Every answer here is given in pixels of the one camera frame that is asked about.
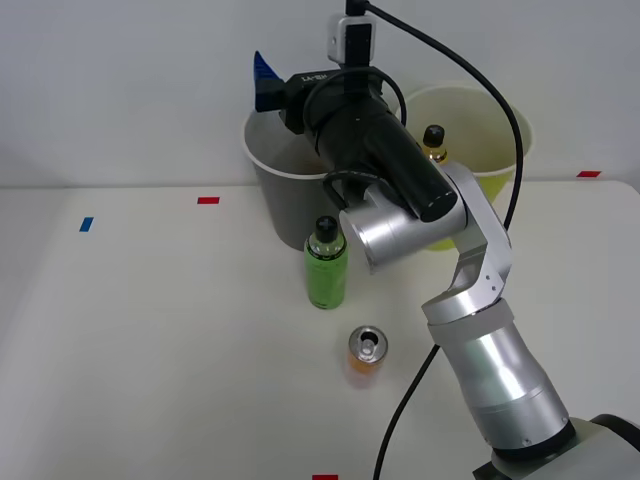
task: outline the black bottle cap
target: black bottle cap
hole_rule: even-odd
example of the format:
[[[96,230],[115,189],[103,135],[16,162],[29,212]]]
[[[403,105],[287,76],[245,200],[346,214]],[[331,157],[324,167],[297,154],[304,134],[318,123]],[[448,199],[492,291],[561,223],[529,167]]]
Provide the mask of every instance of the black bottle cap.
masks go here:
[[[427,147],[437,148],[444,142],[444,128],[440,125],[429,125],[424,131],[422,143]]]
[[[331,243],[338,238],[338,222],[335,218],[325,215],[316,220],[316,238],[321,243]]]

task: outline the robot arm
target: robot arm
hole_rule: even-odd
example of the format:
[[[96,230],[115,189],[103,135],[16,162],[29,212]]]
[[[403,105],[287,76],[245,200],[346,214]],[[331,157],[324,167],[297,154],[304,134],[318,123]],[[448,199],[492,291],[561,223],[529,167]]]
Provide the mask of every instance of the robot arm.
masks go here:
[[[582,476],[572,476],[566,463],[590,459],[604,448],[598,442],[610,446],[624,437],[595,420],[574,420],[576,434],[502,298],[512,263],[507,232],[471,172],[455,162],[432,163],[391,114],[381,98],[382,75],[366,67],[373,19],[360,10],[347,13],[332,20],[329,41],[330,58],[343,70],[299,74],[286,84],[270,80],[264,88],[257,82],[257,110],[280,110],[285,125],[305,134],[331,165],[325,189],[341,210],[349,242],[362,246],[372,271],[453,239],[459,252],[453,281],[422,309],[493,448],[493,465],[504,473],[492,477],[479,469],[476,478],[591,478],[582,466],[575,470]],[[620,422],[638,435],[640,449],[640,431]],[[607,429],[618,435],[616,442]],[[640,456],[607,452],[624,457],[628,472],[640,472]]]

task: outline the green bottle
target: green bottle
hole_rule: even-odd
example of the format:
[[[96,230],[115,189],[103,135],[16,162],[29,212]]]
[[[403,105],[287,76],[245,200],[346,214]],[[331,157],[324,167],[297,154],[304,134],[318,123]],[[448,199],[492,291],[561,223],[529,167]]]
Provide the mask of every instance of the green bottle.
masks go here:
[[[336,308],[344,300],[347,241],[335,218],[316,221],[316,231],[305,242],[304,263],[309,300],[318,308]]]

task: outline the black cable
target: black cable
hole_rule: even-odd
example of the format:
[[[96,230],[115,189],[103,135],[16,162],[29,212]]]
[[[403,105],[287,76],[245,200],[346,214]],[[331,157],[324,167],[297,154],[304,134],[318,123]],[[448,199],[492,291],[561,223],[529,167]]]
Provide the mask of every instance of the black cable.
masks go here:
[[[404,407],[407,406],[411,395],[413,395],[413,392],[415,392],[416,388],[418,388],[420,380],[422,380],[424,374],[427,373],[427,369],[429,368],[429,365],[431,365],[431,362],[433,362],[433,359],[435,358],[436,353],[438,353],[438,350],[440,350],[440,345],[434,345],[429,352],[427,359],[420,367],[420,370],[418,370],[416,378],[413,379],[413,382],[411,382],[411,385],[409,385],[409,389],[404,394],[404,397],[402,397],[402,400],[400,400],[400,404],[398,405],[398,408],[396,408],[393,417],[391,417],[391,421],[389,422],[387,431],[384,433],[384,437],[382,438],[382,445],[380,445],[380,451],[378,452],[378,458],[376,459],[376,468],[373,471],[373,480],[380,480],[380,473],[382,472],[382,462],[384,462],[384,456],[387,453],[387,447],[389,446],[391,435],[393,435],[393,430],[396,428],[398,420],[400,420],[400,415],[402,415]]]
[[[511,225],[511,220],[513,219],[513,214],[516,210],[516,203],[518,203],[518,195],[520,194],[520,184],[522,183],[522,171],[524,168],[524,152],[522,148],[522,135],[520,134],[520,127],[518,126],[518,120],[511,110],[509,103],[504,99],[502,94],[498,91],[496,87],[484,76],[482,73],[478,71],[473,65],[467,62],[464,58],[458,55],[456,52],[451,50],[446,45],[438,42],[436,39],[430,37],[429,35],[421,32],[417,28],[412,27],[404,23],[402,20],[394,17],[393,15],[388,14],[384,10],[372,5],[366,0],[362,2],[356,2],[364,4],[364,7],[369,12],[374,15],[380,17],[381,19],[389,22],[391,25],[399,28],[400,30],[404,30],[409,35],[414,36],[418,40],[426,43],[430,47],[434,48],[438,52],[442,53],[444,56],[453,60],[460,67],[462,67],[469,75],[475,78],[490,94],[495,100],[498,102],[502,110],[504,111],[507,119],[509,120],[509,124],[511,125],[511,129],[513,130],[513,137],[516,143],[516,176],[513,183],[513,191],[511,193],[511,200],[509,201],[509,208],[507,209],[507,215],[504,219],[504,228],[507,230]]]
[[[430,47],[442,53],[444,56],[451,59],[453,62],[457,63],[467,73],[469,73],[474,79],[476,79],[498,102],[498,104],[504,111],[505,115],[507,116],[507,119],[509,120],[511,129],[513,130],[513,138],[516,144],[516,175],[514,179],[513,190],[511,192],[511,200],[509,201],[509,208],[507,209],[507,215],[504,220],[504,228],[508,230],[509,226],[511,225],[511,220],[513,219],[513,214],[515,213],[515,210],[516,210],[516,204],[518,203],[518,196],[520,195],[520,185],[522,184],[522,172],[524,169],[524,151],[522,147],[522,134],[520,133],[518,120],[516,119],[516,116],[513,113],[513,110],[511,109],[511,106],[509,105],[509,103],[505,100],[505,98],[498,91],[498,89],[494,87],[493,84],[484,75],[482,75],[482,73],[478,71],[478,69],[476,69],[473,65],[471,65],[469,62],[467,62],[464,58],[462,58],[460,55],[458,55],[456,52],[451,50],[446,45],[443,45],[442,43],[438,42],[436,39],[421,32],[417,28],[414,28],[411,25],[404,23],[402,20],[394,17],[393,15],[390,15],[389,13],[376,7],[375,5],[372,5],[371,3],[368,2],[368,0],[361,0],[361,1],[355,0],[352,3],[364,5],[365,10],[368,10],[369,12],[380,17],[386,22],[389,22],[391,25],[399,28],[400,30],[407,32],[409,35],[412,35],[418,40],[426,43]],[[438,353],[439,349],[440,347],[438,345],[433,346],[433,348],[431,349],[431,352],[429,352],[429,355],[427,356],[427,359],[424,361],[424,363],[420,367],[418,374],[413,379],[413,382],[411,382],[409,389],[404,394],[404,397],[402,397],[402,400],[400,401],[398,408],[396,408],[396,411],[391,417],[391,421],[387,426],[387,431],[385,432],[384,437],[382,439],[382,445],[380,445],[378,458],[376,459],[376,467],[373,472],[373,480],[380,480],[380,474],[382,472],[382,464],[384,462],[384,457],[387,453],[389,442],[391,441],[391,435],[393,434],[393,430],[395,429],[396,424],[398,423],[398,420],[400,420],[400,416],[402,415],[402,412],[407,406],[407,403],[409,403],[409,400],[411,399],[413,392],[415,392],[416,388],[420,384],[422,377],[424,377],[424,374],[426,373],[427,369],[431,365],[431,362],[433,361],[434,357]]]
[[[404,95],[402,95],[402,90],[400,90],[400,87],[395,82],[395,80],[393,80],[393,78],[391,78],[389,75],[384,73],[382,70],[379,70],[375,67],[354,67],[354,68],[345,68],[344,70],[340,70],[339,72],[336,72],[333,75],[330,75],[328,78],[325,78],[320,83],[318,83],[315,87],[313,87],[311,92],[309,92],[309,95],[307,96],[307,99],[304,102],[304,107],[302,108],[302,121],[304,125],[309,130],[311,130],[311,132],[315,131],[313,126],[311,125],[311,118],[310,118],[311,104],[313,103],[313,101],[316,99],[318,94],[322,90],[324,90],[328,85],[336,81],[338,78],[344,77],[345,75],[350,75],[352,73],[367,73],[369,75],[373,75],[375,77],[381,78],[382,80],[387,82],[387,84],[393,90],[393,93],[395,93],[396,97],[398,97],[398,103],[400,104],[400,123],[402,123],[403,126],[407,125],[407,104],[404,101]]]

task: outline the bottle label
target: bottle label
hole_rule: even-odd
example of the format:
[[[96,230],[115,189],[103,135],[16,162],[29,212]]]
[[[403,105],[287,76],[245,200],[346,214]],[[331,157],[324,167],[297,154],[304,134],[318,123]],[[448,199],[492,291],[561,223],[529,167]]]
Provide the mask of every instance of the bottle label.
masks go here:
[[[322,257],[305,246],[305,270],[309,300],[318,308],[336,308],[344,300],[347,247],[331,257]]]

